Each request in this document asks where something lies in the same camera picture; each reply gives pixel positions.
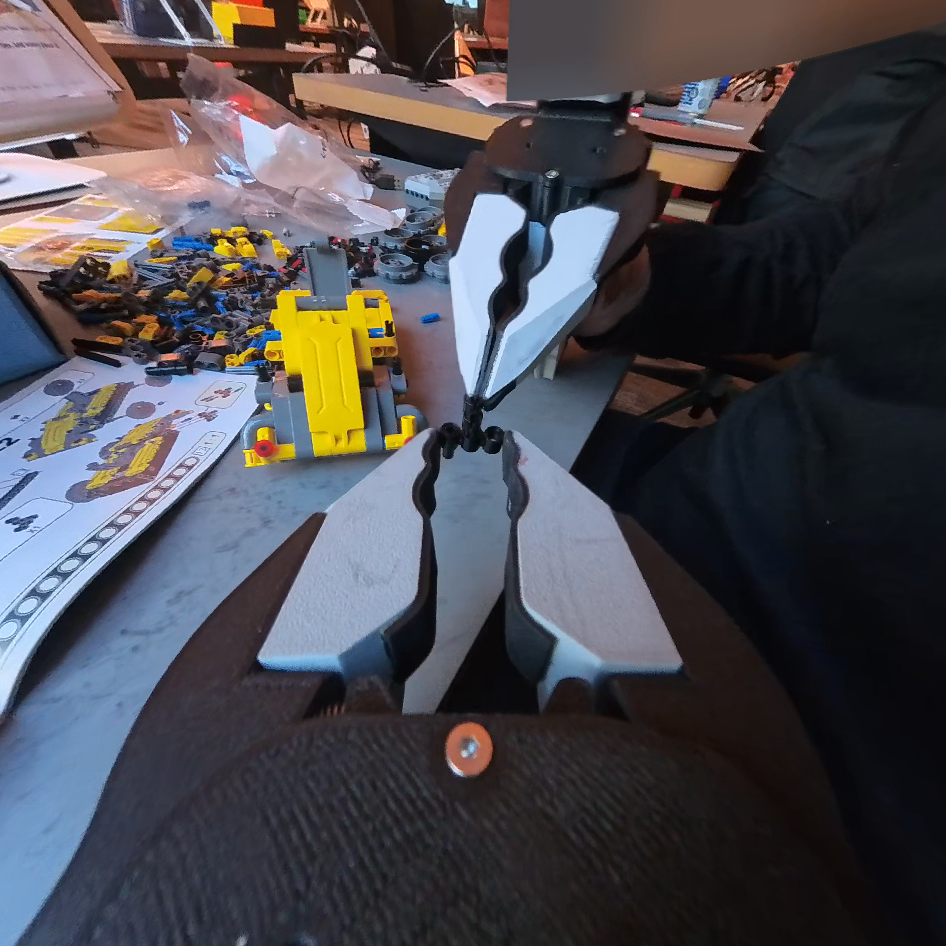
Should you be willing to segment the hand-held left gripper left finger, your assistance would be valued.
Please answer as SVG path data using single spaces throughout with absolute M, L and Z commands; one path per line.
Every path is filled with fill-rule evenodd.
M 257 662 L 404 684 L 435 641 L 437 432 L 426 430 L 326 511 Z

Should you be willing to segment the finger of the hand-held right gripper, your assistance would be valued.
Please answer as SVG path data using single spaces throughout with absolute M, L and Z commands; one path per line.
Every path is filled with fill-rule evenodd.
M 457 361 L 468 398 L 503 399 L 530 363 L 525 320 L 496 325 L 493 304 L 506 275 L 503 254 L 525 233 L 526 209 L 503 194 L 479 193 L 448 263 Z
M 500 330 L 483 398 L 496 396 L 525 375 L 590 300 L 597 268 L 619 219 L 616 210 L 586 205 L 551 220 L 546 228 L 549 259 L 529 277 L 523 304 Z

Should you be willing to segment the background table with pale edge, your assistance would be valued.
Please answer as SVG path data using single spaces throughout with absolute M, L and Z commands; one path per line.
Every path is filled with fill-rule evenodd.
M 451 87 L 422 87 L 407 78 L 368 74 L 303 74 L 293 77 L 305 104 L 336 108 L 361 121 L 399 124 L 485 142 L 503 122 L 526 117 L 525 108 L 481 105 Z M 630 125 L 654 142 L 649 168 L 672 185 L 718 193 L 745 152 L 757 152 L 752 137 L 768 114 L 766 103 L 715 101 L 704 125 L 683 125 L 631 112 Z

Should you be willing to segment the grey battery box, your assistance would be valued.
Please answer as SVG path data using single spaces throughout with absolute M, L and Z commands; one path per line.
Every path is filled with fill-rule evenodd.
M 442 211 L 446 193 L 459 172 L 460 169 L 435 169 L 409 175 L 403 181 L 408 206 Z

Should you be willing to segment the clear plastic bag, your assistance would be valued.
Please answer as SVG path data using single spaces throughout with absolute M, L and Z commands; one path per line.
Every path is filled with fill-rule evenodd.
M 150 151 L 141 169 L 110 171 L 103 190 L 165 221 L 274 217 L 338 237 L 399 227 L 410 208 L 379 204 L 360 159 L 231 67 L 189 55 L 186 107 L 167 109 L 173 159 Z

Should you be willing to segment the white flat tray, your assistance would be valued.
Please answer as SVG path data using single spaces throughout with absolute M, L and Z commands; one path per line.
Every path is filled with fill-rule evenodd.
M 97 169 L 26 153 L 1 153 L 1 208 L 12 209 L 73 196 L 106 177 Z

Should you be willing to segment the paper instruction sheet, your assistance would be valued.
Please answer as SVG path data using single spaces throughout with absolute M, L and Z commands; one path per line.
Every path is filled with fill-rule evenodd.
M 442 82 L 484 108 L 504 107 L 509 102 L 507 76 L 503 72 L 466 75 Z

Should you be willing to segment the yellow grey toy vehicle model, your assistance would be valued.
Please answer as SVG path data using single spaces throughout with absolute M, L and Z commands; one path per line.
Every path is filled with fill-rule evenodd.
M 340 246 L 306 246 L 310 289 L 282 291 L 270 314 L 260 412 L 240 434 L 245 467 L 382 454 L 428 427 L 408 381 L 387 294 L 355 289 Z

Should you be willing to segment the white printed sign board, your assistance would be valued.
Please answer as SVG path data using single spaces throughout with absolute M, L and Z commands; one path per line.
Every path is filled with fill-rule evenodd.
M 1 142 L 82 135 L 126 103 L 121 77 L 103 51 L 71 29 L 50 2 L 1 4 Z

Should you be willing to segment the cluster of grey toy wheels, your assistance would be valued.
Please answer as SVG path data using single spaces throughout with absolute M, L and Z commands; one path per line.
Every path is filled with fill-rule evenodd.
M 443 214 L 437 208 L 412 211 L 397 228 L 385 230 L 375 251 L 375 273 L 397 284 L 422 276 L 447 284 L 450 252 Z

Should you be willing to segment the pile of small building parts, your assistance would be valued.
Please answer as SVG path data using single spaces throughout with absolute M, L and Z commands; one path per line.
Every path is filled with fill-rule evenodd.
M 289 330 L 279 305 L 292 290 L 342 304 L 373 273 L 376 242 L 329 236 L 290 246 L 271 231 L 233 228 L 175 237 L 139 261 L 78 254 L 37 290 L 77 329 L 76 357 L 110 369 L 128 363 L 153 376 L 255 373 L 287 368 Z

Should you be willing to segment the black connector piece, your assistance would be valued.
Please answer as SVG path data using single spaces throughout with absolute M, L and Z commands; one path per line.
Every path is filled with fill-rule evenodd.
M 465 397 L 460 423 L 445 423 L 437 434 L 437 443 L 444 460 L 451 459 L 458 450 L 467 453 L 482 451 L 494 455 L 502 449 L 504 430 L 495 425 L 485 426 L 483 423 L 484 416 L 496 408 L 503 397 L 503 394 L 491 398 Z

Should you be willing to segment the open instruction booklet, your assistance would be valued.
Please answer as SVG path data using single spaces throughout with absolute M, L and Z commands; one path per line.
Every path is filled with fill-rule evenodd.
M 3 717 L 65 609 L 238 439 L 253 389 L 76 357 L 2 403 Z

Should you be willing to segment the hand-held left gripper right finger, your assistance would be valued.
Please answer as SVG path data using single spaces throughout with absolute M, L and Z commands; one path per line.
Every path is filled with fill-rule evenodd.
M 676 676 L 683 660 L 610 507 L 520 432 L 503 440 L 506 651 L 544 710 L 560 683 Z

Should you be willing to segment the blue kit box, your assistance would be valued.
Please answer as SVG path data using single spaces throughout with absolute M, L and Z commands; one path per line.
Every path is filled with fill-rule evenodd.
M 1 263 L 1 384 L 52 369 L 66 360 L 31 294 Z

